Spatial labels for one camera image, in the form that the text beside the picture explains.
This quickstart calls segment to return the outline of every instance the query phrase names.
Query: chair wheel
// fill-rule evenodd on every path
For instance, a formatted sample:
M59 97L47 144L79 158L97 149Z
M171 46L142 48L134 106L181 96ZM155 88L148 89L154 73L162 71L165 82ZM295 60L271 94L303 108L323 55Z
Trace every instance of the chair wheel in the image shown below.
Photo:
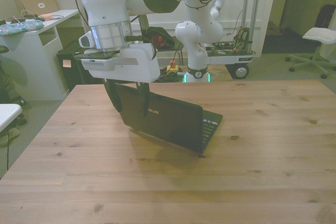
M27 123L27 120L25 118L20 118L17 120L17 124L22 126Z
M26 105L26 101L25 101L25 100L23 100L23 99L20 99L20 101L19 101L19 102L20 102L20 104L21 104L21 105Z

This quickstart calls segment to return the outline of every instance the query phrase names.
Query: electronics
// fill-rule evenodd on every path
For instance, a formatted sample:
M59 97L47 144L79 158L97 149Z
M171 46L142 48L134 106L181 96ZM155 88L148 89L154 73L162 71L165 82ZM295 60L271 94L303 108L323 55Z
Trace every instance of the electronics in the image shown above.
M14 0L14 2L19 12L27 10L33 14L41 15L59 10L55 0Z
M199 105L152 92L148 114L143 117L137 89L116 84L116 90L124 124L198 153L203 153L223 118Z

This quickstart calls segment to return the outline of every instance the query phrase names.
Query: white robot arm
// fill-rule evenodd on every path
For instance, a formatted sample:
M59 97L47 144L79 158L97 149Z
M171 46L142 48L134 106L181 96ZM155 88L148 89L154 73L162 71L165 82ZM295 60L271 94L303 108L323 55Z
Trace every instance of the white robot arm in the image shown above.
M92 76L135 82L153 82L159 75L159 65L153 58L151 44L134 44L126 41L132 35L130 13L170 13L181 0L82 0L88 13L91 31L79 40L82 47L95 48L96 53L83 59L84 68ZM198 43L214 43L221 40L223 28L216 21L224 0L184 0L191 21L179 23L176 37L188 52L190 81L207 80L207 53Z

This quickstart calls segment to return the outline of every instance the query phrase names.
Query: office chair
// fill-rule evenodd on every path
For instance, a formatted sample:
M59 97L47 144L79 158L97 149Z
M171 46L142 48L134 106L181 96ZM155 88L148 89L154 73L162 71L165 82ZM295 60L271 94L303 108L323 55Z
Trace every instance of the office chair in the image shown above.
M9 52L9 49L5 46L0 45L0 54L4 54L6 52ZM14 98L10 98L8 91L6 90L6 87L9 83L9 76L5 73L3 68L1 67L1 62L0 62L0 103L14 103L14 101L19 100L20 105L24 105L25 101L22 99L21 96L17 96ZM27 123L27 120L24 118L24 115L21 113L17 117L17 123L19 125L24 125Z
M145 35L148 28L149 28L149 23L148 23L148 19L146 15L141 15L139 16L139 24L140 24L140 29L141 29L141 34ZM158 49L158 52L168 52L168 51L176 51L178 53L178 58L179 58L179 62L180 65L184 65L183 64L183 53L182 53L182 49L184 47L184 45L175 37L172 37L175 43L175 46L173 48L164 48L164 49Z
M319 41L323 44L333 44L336 43L336 31L327 28L313 27L308 32L306 32L303 38ZM289 68L289 71L294 72L296 68L313 65L323 73L321 75L321 78L326 79L328 76L328 71L326 71L322 66L333 67L333 70L336 71L336 63L318 61L317 59L319 58L319 56L320 54L318 49L315 51L314 56L310 57L309 60L295 55L289 55L289 57L286 58L286 61L290 61L291 58L293 58L303 62L293 65L291 68Z

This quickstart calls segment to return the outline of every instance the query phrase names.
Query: laptop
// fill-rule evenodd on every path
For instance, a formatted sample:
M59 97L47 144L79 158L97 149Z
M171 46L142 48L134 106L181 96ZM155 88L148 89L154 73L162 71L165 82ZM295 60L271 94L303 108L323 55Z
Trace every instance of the laptop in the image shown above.
M116 88L125 125L198 153L203 153L223 118L199 105L152 92L147 116L143 117L137 89L121 84Z

